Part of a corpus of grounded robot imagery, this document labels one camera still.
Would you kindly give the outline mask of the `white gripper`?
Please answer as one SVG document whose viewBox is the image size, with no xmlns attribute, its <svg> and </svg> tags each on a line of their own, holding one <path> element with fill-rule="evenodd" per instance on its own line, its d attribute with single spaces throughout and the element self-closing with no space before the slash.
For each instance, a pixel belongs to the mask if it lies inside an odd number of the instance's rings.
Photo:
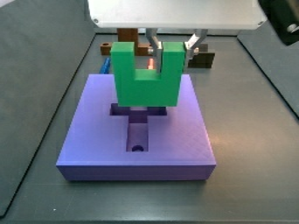
<svg viewBox="0 0 299 224">
<path fill-rule="evenodd" d="M 161 71 L 163 43 L 156 28 L 196 29 L 184 42 L 189 60 L 208 30 L 255 30 L 267 17 L 257 0 L 88 0 L 89 17 L 101 28 L 147 28 L 145 37 Z"/>
</svg>

